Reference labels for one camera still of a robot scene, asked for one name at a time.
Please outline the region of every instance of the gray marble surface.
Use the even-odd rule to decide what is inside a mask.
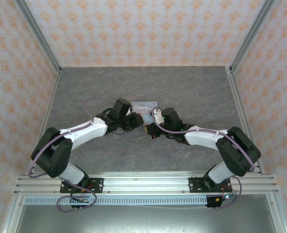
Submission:
[[[240,127],[224,67],[63,68],[47,128],[65,129],[88,121],[83,101],[89,96],[157,101],[160,109],[173,107],[184,123],[209,129]],[[92,114],[108,107],[102,100],[88,104]],[[207,171],[221,160],[213,149],[165,137],[153,140],[144,127],[86,142],[72,151],[70,159],[87,172]]]

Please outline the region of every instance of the floral wallpaper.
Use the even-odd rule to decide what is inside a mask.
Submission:
[[[265,0],[26,0],[61,67],[230,66]]]
[[[235,77],[265,171],[287,203],[287,0],[277,0]]]
[[[0,0],[0,231],[26,174],[56,73],[13,0]]]

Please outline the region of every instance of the black mounting plate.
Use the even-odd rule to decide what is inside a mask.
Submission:
[[[104,178],[89,178],[89,184],[93,184],[89,188],[94,193],[102,193],[104,187]],[[62,181],[60,193],[81,193],[81,189],[75,188],[65,181]]]
[[[226,179],[222,181],[219,184],[216,184],[211,190],[209,190],[206,185],[204,184],[204,178],[203,177],[190,177],[189,178],[189,188],[190,193],[222,193],[223,189],[222,186],[224,186],[224,192],[230,193],[232,192],[231,187],[231,181],[230,179]]]

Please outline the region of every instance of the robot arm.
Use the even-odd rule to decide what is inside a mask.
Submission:
[[[116,131],[117,128],[128,132],[144,123],[140,115],[132,113],[131,103],[127,100],[118,99],[108,111],[108,114],[103,112],[96,115],[93,120],[69,129],[57,130],[54,127],[47,129],[32,153],[32,160],[52,139],[65,134],[43,152],[36,164],[52,178],[60,177],[85,188],[89,177],[79,167],[69,162],[71,151],[93,138]]]
[[[238,127],[213,131],[184,124],[173,108],[165,109],[162,112],[155,109],[151,114],[155,124],[146,126],[146,132],[153,139],[164,134],[178,143],[200,145],[219,151],[223,162],[213,166],[204,176],[204,184],[209,189],[234,175],[244,176],[261,156],[259,149]],[[235,141],[249,160],[226,137]]]

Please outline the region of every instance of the patterned wall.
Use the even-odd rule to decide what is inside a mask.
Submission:
[[[265,0],[27,0],[62,67],[229,66]]]
[[[287,202],[287,0],[277,0],[236,79],[265,171]]]
[[[0,226],[17,178],[26,174],[55,78],[14,1],[0,0]]]

